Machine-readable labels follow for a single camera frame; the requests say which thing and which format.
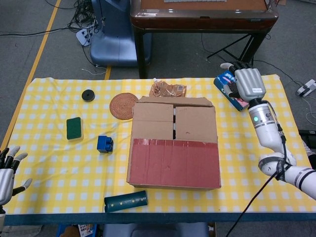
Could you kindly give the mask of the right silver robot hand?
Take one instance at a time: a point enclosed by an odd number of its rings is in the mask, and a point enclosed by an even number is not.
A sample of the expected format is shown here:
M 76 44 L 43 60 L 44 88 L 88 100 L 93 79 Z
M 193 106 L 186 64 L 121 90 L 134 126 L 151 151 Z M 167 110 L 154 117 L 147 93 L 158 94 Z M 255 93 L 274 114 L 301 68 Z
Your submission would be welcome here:
M 220 67 L 231 72 L 236 80 L 223 86 L 230 98 L 242 99 L 251 107 L 263 103 L 266 88 L 258 69 L 239 61 L 222 63 Z

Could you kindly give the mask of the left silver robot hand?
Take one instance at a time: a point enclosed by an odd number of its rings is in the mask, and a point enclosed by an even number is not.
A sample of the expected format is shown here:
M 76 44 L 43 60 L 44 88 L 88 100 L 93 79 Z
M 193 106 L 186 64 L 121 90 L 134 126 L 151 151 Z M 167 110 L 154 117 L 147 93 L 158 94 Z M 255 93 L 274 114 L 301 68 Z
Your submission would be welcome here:
M 6 205 L 13 196 L 25 191 L 32 183 L 32 178 L 29 178 L 25 183 L 17 188 L 14 188 L 15 174 L 20 162 L 25 159 L 28 154 L 21 153 L 18 156 L 20 146 L 15 146 L 12 149 L 5 148 L 0 153 L 0 206 Z

